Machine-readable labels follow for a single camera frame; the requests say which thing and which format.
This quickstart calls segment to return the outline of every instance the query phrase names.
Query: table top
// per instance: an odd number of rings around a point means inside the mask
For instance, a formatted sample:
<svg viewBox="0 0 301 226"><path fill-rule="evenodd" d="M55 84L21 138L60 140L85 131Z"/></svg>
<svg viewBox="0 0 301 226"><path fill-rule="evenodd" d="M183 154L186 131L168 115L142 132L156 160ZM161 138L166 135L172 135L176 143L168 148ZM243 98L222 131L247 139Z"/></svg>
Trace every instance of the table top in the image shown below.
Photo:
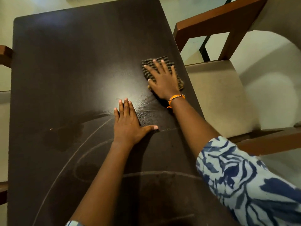
<svg viewBox="0 0 301 226"><path fill-rule="evenodd" d="M15 19L8 224L64 225L109 151L128 97L156 124L128 159L116 225L225 225L179 125L147 88L141 60L167 55L202 115L159 0L120 0ZM216 214L222 217L219 222Z"/></svg>

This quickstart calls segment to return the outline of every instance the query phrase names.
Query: left hand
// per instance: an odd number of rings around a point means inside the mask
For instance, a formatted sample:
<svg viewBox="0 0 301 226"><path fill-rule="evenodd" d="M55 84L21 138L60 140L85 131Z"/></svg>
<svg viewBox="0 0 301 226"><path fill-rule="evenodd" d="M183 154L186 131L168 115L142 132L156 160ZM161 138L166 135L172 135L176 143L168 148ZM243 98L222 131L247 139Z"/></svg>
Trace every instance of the left hand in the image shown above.
<svg viewBox="0 0 301 226"><path fill-rule="evenodd" d="M131 149L151 130L158 129L157 125L140 127L133 104L127 98L124 100L124 106L122 100L119 100L119 114L115 108L114 115L114 143L128 146Z"/></svg>

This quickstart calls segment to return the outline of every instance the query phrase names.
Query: wooden chair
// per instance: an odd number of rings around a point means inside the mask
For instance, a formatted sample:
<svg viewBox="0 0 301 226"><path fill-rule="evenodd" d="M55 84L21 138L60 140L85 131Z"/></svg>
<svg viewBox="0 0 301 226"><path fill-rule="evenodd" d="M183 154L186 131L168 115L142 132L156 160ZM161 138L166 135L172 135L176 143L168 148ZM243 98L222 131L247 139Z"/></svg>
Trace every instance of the wooden chair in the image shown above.
<svg viewBox="0 0 301 226"><path fill-rule="evenodd" d="M13 50L0 45L0 64L11 68ZM0 182L0 205L7 203L8 182Z"/></svg>
<svg viewBox="0 0 301 226"><path fill-rule="evenodd" d="M11 68L13 50L5 45L0 45L0 64Z"/></svg>
<svg viewBox="0 0 301 226"><path fill-rule="evenodd" d="M301 49L301 0L237 0L176 24L183 49L189 38L229 32L219 59L187 65L205 119L242 150L266 155L301 147L301 127L261 130L258 115L229 60L251 30L280 34Z"/></svg>

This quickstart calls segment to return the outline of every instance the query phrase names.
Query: chair backrest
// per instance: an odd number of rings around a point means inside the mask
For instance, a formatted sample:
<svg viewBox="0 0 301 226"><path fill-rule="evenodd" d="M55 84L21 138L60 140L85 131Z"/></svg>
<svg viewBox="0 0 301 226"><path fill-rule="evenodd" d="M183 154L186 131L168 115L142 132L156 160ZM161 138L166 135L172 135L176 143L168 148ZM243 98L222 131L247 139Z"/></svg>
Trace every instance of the chair backrest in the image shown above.
<svg viewBox="0 0 301 226"><path fill-rule="evenodd" d="M277 33L301 50L301 0L268 0L250 30Z"/></svg>

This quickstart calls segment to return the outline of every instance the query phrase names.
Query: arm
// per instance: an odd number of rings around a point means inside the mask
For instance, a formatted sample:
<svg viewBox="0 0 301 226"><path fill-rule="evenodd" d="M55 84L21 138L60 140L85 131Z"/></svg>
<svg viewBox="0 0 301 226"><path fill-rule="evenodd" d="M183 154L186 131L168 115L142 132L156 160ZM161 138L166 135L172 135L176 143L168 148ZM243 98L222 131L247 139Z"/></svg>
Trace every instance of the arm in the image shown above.
<svg viewBox="0 0 301 226"><path fill-rule="evenodd" d="M178 95L177 77L162 62L149 80L162 99ZM196 167L211 192L242 225L301 224L301 190L268 170L255 156L241 151L211 127L184 98L171 102L184 136L197 158Z"/></svg>
<svg viewBox="0 0 301 226"><path fill-rule="evenodd" d="M124 100L124 106L119 100L119 113L120 115L115 108L114 141L111 149L70 218L71 221L80 222L85 226L110 225L129 153L148 132L158 129L156 125L140 127L133 104L127 98Z"/></svg>
<svg viewBox="0 0 301 226"><path fill-rule="evenodd" d="M161 99L165 100L169 100L172 96L180 94L174 66L171 67L172 74L170 74L163 60L161 61L162 66L156 60L153 60L153 62L160 74L153 68L145 66L156 79L156 83L151 79L148 81L152 90ZM184 98L173 99L171 107L192 153L197 158L208 141L218 137L220 134Z"/></svg>

